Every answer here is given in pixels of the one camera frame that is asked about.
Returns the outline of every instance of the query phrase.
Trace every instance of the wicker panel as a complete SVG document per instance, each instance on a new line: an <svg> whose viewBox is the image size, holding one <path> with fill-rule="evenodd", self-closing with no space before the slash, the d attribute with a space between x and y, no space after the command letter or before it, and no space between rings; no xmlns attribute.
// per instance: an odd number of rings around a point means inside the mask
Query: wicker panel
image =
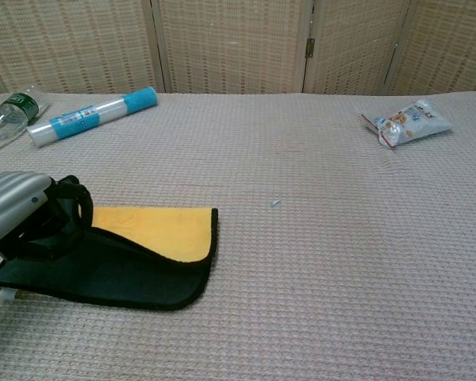
<svg viewBox="0 0 476 381"><path fill-rule="evenodd" d="M476 0L420 0L391 94L476 90Z"/></svg>
<svg viewBox="0 0 476 381"><path fill-rule="evenodd" d="M316 1L305 92L377 94L409 0Z"/></svg>
<svg viewBox="0 0 476 381"><path fill-rule="evenodd" d="M300 0L160 0L173 91L292 91L300 8Z"/></svg>
<svg viewBox="0 0 476 381"><path fill-rule="evenodd" d="M123 93L156 85L141 0L0 0L7 90Z"/></svg>

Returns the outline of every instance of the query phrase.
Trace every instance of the plastic bottle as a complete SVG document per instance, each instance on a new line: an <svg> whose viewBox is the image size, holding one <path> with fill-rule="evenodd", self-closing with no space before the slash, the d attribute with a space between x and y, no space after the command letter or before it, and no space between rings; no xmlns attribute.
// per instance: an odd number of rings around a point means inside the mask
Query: plastic bottle
<svg viewBox="0 0 476 381"><path fill-rule="evenodd" d="M0 147L16 139L27 124L50 105L37 86L28 86L8 97L0 105Z"/></svg>
<svg viewBox="0 0 476 381"><path fill-rule="evenodd" d="M53 141L71 137L93 127L112 121L119 117L135 113L157 104L157 93L149 86L130 94L115 98L112 101L99 103L96 106L54 117L49 123L28 127L30 137L37 147Z"/></svg>

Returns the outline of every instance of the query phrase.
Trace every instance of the plastic bag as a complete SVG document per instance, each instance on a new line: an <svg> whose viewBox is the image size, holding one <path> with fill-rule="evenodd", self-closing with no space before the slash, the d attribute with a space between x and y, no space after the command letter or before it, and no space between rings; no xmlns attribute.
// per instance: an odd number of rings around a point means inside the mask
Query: plastic bag
<svg viewBox="0 0 476 381"><path fill-rule="evenodd" d="M369 128L378 134L379 142L388 148L453 127L426 99L404 107L392 117L362 116L369 122Z"/></svg>

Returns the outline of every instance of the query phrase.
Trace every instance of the yellow towel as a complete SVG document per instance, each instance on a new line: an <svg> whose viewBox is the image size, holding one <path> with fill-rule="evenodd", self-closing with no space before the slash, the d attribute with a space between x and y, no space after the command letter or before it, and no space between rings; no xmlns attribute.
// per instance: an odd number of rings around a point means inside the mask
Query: yellow towel
<svg viewBox="0 0 476 381"><path fill-rule="evenodd" d="M96 206L92 226L179 262L198 262L212 242L211 208Z"/></svg>

